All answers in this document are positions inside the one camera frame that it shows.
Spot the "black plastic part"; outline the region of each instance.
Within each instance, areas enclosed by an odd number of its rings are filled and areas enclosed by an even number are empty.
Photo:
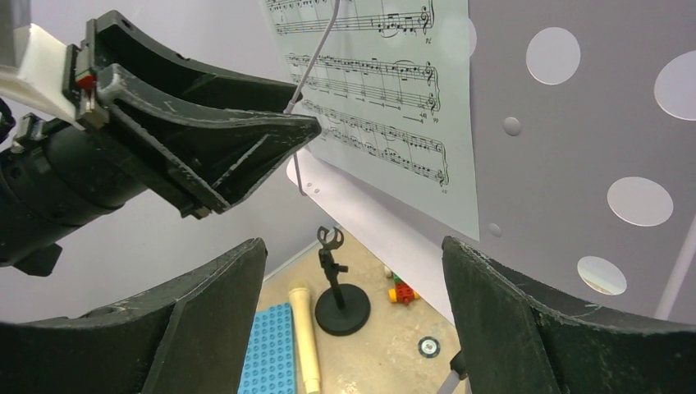
[[[47,277],[53,272],[62,251],[58,244],[46,246],[15,263],[15,268],[32,277]]]
[[[249,240],[81,318],[0,323],[0,392],[237,392],[265,260]]]
[[[87,23],[81,50],[73,78],[91,73],[108,110],[95,145],[182,216],[237,205],[321,132],[315,118],[280,113],[294,85],[183,58],[117,11]]]
[[[466,360],[464,358],[464,352],[459,350],[457,354],[450,360],[450,369],[455,371],[459,375],[459,380],[466,379],[469,376],[466,373]]]
[[[442,248],[473,392],[694,392],[695,326],[590,304],[455,238]]]
[[[0,98],[0,143],[7,138],[15,124],[16,121],[12,116],[12,110],[7,106],[5,101]]]
[[[339,308],[332,289],[328,289],[317,300],[314,316],[322,330],[342,337],[357,332],[367,323],[371,306],[363,289],[350,283],[342,283],[339,288],[346,306]]]
[[[120,208],[145,186],[95,149],[86,131],[60,120],[21,125],[32,129],[23,131],[29,148],[0,152],[0,266],[19,264],[44,276],[56,262],[40,258],[60,254],[44,248]],[[45,137],[37,140],[37,132]]]

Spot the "musical notes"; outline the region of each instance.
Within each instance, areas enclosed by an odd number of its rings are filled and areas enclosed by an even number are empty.
[[[466,2],[340,0],[309,69],[336,0],[260,1],[286,78],[307,78],[293,113],[322,127],[311,154],[478,239]]]
[[[392,126],[353,117],[343,112],[305,101],[302,106],[332,122],[358,129],[364,138],[343,133],[337,127],[324,128],[323,136],[332,138],[398,167],[424,176],[440,186],[449,184],[445,147],[442,142],[396,129]]]
[[[307,55],[291,53],[286,56],[295,83],[300,82],[309,60]],[[323,68],[323,76],[310,76],[307,79],[310,88],[422,108],[431,113],[440,110],[437,69],[430,62],[418,65],[408,60],[390,63],[376,58],[356,60],[320,56],[314,67]]]
[[[357,12],[357,0],[348,1],[354,3],[355,12],[337,18],[333,31],[375,30],[382,37],[391,38],[399,33],[427,34],[434,26],[433,0],[413,11],[384,13],[382,5],[381,10],[373,9],[364,14]],[[272,13],[276,32],[285,35],[324,31],[330,20],[333,1],[267,0],[266,6]]]

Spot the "gray wall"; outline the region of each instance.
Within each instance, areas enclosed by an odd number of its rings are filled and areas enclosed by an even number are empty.
[[[198,0],[33,0],[33,22],[63,43],[78,44],[85,22],[117,9],[143,31],[185,57],[235,71],[286,80],[260,2]],[[29,109],[12,105],[15,115]],[[332,220],[276,172],[246,202],[202,221],[181,219],[152,192],[62,240],[53,275],[0,270],[0,320],[76,317],[156,286],[261,236],[266,272],[287,261]]]

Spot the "beige floor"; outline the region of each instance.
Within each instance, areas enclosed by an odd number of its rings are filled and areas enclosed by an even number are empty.
[[[384,276],[382,262],[347,231],[344,234],[344,245],[333,255],[350,271],[342,273],[339,282],[362,287],[372,303],[372,313],[365,326],[348,337],[330,336],[314,322],[323,392],[435,393],[449,373],[450,359],[459,350],[454,327],[425,300],[416,300],[408,307],[391,304],[387,292],[393,281]],[[287,286],[299,278],[309,284],[314,305],[328,288],[317,250],[318,246],[263,284],[258,310],[287,302]],[[418,342],[425,336],[440,341],[440,354],[433,359],[418,352]],[[298,393],[304,394],[298,360],[297,368]],[[464,393],[464,384],[456,392]]]

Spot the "circular hole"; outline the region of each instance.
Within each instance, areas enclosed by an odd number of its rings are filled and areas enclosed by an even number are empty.
[[[578,261],[578,274],[593,290],[609,296],[626,291],[626,277],[614,264],[595,256]]]
[[[580,44],[566,29],[549,27],[537,33],[527,47],[527,68],[539,82],[566,82],[580,65]]]
[[[676,57],[660,71],[655,99],[673,117],[696,121],[696,51]]]
[[[667,190],[639,176],[614,182],[607,192],[607,202],[616,216],[641,227],[662,224],[674,211],[674,203]]]

